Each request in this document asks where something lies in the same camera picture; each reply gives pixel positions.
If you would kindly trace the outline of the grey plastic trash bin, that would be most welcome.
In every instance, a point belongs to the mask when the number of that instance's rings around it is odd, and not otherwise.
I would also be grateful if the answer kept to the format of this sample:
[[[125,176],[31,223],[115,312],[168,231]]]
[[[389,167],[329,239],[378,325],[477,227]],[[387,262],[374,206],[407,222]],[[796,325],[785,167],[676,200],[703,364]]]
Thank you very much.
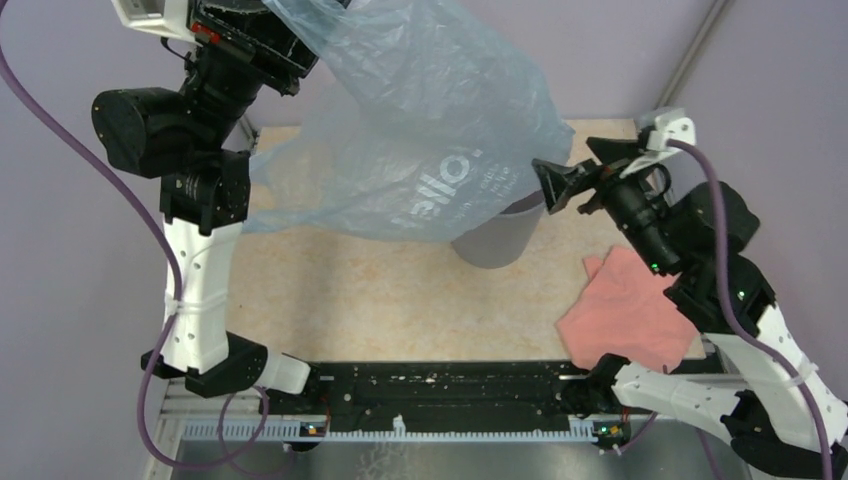
[[[498,215],[451,242],[466,263],[482,269],[499,269],[518,260],[546,212],[540,190],[511,204]]]

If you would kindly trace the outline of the blue plastic trash bag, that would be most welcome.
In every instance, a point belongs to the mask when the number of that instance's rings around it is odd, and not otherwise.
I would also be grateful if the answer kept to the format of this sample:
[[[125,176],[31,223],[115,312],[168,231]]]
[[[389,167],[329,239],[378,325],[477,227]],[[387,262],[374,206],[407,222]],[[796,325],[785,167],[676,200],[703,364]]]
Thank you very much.
[[[449,242],[536,192],[573,130],[542,70],[456,1],[272,1],[335,83],[298,135],[256,154],[244,225]]]

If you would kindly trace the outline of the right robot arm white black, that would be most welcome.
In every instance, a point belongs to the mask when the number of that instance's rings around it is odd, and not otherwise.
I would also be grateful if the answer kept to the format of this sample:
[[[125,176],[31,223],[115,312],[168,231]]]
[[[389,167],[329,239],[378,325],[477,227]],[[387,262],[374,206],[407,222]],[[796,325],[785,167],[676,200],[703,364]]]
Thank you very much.
[[[771,476],[842,477],[847,404],[791,337],[772,286],[743,254],[758,217],[690,143],[587,144],[592,158],[571,167],[533,161],[549,212],[588,193],[579,212],[606,212],[653,274],[673,277],[665,296],[731,360],[745,387],[708,387],[606,353],[565,385],[563,409],[580,417],[649,410],[713,435]]]

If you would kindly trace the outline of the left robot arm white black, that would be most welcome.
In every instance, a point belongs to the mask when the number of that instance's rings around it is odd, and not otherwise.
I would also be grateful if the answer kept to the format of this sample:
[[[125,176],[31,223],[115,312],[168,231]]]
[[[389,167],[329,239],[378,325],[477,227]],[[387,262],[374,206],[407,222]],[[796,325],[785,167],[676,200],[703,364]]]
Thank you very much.
[[[110,166],[160,183],[170,277],[162,336],[141,365],[204,398],[259,387],[308,413],[321,397],[310,365],[226,326],[251,182],[250,153],[224,144],[263,87],[297,94],[317,58],[261,1],[118,1],[115,10],[129,28],[193,45],[178,89],[107,90],[91,110]]]

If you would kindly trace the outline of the pink cloth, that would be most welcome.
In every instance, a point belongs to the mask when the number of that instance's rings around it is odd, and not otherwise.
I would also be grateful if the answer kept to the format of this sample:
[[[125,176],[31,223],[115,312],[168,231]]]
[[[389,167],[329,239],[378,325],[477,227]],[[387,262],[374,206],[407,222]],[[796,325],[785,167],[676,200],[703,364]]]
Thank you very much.
[[[665,295],[674,276],[658,276],[632,249],[616,245],[583,260],[588,283],[556,322],[571,362],[584,370],[615,354],[655,371],[676,369],[700,334]]]

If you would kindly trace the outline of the right aluminium frame post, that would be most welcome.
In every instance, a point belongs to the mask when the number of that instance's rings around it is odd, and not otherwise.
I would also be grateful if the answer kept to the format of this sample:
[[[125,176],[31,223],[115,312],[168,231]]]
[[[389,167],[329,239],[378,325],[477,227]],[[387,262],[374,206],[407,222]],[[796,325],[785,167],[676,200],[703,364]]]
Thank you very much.
[[[661,91],[654,105],[655,109],[670,107],[676,104],[681,92],[694,73],[700,58],[734,4],[735,1],[733,0],[714,0],[710,3],[704,19],[698,26],[683,56],[676,64],[675,69]]]

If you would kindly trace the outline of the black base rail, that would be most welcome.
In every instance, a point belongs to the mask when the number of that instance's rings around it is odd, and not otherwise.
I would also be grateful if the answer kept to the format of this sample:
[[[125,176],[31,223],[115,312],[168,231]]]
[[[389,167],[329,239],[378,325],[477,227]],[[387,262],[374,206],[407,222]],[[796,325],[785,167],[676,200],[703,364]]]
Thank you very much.
[[[272,392],[268,413],[328,418],[333,432],[564,432],[634,408],[569,361],[321,362],[303,394]]]

